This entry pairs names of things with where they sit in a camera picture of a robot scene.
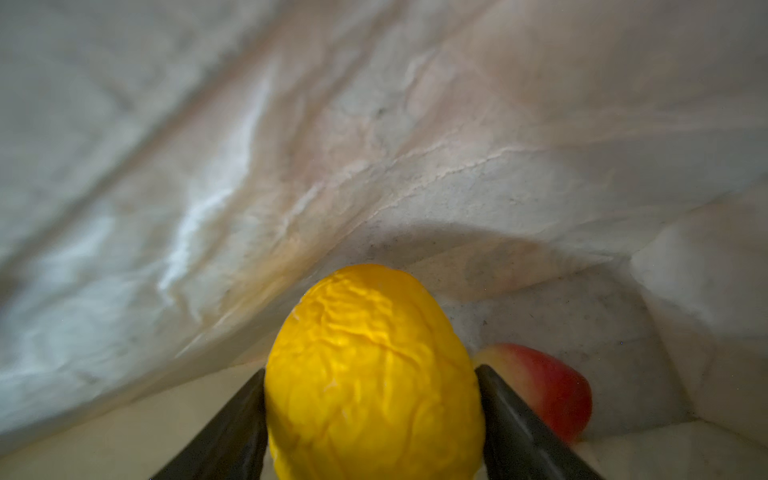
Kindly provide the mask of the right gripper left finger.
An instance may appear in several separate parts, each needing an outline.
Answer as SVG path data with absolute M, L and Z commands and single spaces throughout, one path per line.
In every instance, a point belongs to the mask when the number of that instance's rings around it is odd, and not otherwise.
M 258 370 L 189 444 L 154 474 L 153 478 L 260 478 L 268 443 L 264 379 L 265 370 Z

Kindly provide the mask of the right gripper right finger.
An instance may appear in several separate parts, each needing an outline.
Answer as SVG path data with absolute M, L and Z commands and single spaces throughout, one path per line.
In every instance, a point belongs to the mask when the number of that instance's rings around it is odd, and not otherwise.
M 491 480 L 602 480 L 490 366 L 475 369 Z

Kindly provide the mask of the red yellow apple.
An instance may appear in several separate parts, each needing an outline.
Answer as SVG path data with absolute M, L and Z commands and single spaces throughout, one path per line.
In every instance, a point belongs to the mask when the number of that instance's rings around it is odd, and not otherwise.
M 593 410 L 587 379 L 559 359 L 513 343 L 497 343 L 479 350 L 476 366 L 488 365 L 565 443 L 578 440 Z

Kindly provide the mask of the wrinkled yellow orange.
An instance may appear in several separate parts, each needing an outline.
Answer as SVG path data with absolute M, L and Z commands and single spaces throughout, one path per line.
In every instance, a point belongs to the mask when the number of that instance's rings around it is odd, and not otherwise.
M 265 375 L 281 479 L 471 479 L 485 420 L 470 356 L 410 274 L 375 264 L 312 286 Z

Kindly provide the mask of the cream canvas grocery tote bag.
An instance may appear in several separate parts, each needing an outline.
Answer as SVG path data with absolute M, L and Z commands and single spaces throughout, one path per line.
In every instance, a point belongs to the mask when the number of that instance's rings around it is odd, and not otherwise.
M 765 478 L 766 3 L 2 3 L 3 478 L 148 478 L 368 262 L 605 478 Z

